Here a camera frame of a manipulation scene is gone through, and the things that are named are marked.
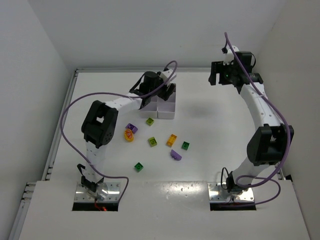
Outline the yellow lego brick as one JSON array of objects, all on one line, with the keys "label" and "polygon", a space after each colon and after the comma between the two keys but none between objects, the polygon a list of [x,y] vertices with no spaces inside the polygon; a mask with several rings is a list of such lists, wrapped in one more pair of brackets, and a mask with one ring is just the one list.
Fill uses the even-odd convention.
[{"label": "yellow lego brick", "polygon": [[174,145],[176,140],[177,140],[177,136],[174,134],[171,134],[166,142],[166,145],[171,148]]}]

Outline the purple arch lego with red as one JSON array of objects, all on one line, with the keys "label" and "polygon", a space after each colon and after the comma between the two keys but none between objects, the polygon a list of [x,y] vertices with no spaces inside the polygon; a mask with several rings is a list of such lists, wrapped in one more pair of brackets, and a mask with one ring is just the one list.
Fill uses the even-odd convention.
[{"label": "purple arch lego with red", "polygon": [[133,134],[138,131],[138,128],[131,123],[128,123],[125,128],[131,130]]}]

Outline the orange printed round lego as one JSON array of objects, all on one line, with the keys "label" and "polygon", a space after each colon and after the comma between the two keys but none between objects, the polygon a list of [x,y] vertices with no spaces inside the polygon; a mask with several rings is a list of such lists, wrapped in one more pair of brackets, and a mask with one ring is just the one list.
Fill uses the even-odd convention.
[{"label": "orange printed round lego", "polygon": [[132,132],[131,129],[126,129],[124,131],[124,139],[127,141],[127,142],[133,142],[134,141],[134,133]]}]

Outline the dark green square lego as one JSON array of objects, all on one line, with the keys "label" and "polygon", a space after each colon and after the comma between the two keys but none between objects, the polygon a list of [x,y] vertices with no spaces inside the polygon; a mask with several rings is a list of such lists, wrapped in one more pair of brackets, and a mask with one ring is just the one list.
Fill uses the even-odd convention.
[{"label": "dark green square lego", "polygon": [[181,145],[181,148],[182,148],[183,150],[186,150],[186,151],[187,151],[188,148],[189,148],[189,146],[190,146],[190,143],[184,141],[184,142],[182,143],[182,145]]}]

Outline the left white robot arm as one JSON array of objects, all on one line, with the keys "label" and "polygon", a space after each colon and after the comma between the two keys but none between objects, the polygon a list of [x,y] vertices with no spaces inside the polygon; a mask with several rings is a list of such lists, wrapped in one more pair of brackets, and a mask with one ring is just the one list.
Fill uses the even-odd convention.
[{"label": "left white robot arm", "polygon": [[172,69],[146,71],[126,95],[107,102],[96,100],[91,104],[81,126],[86,146],[86,165],[80,167],[83,169],[81,184],[90,192],[95,193],[104,180],[97,170],[104,166],[107,144],[114,136],[118,117],[143,109],[154,96],[168,100],[176,88],[171,83],[175,77]]}]

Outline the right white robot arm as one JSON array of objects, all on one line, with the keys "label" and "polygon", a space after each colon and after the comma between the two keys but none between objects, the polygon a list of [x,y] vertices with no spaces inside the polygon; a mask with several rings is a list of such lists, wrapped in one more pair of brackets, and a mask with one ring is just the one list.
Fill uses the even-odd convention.
[{"label": "right white robot arm", "polygon": [[267,103],[261,75],[253,72],[256,58],[249,51],[223,48],[225,59],[211,64],[209,83],[214,86],[233,85],[245,101],[253,119],[255,133],[247,144],[246,159],[228,173],[226,190],[237,193],[250,185],[253,179],[269,166],[281,163],[287,144],[291,143],[294,129],[284,121]]}]

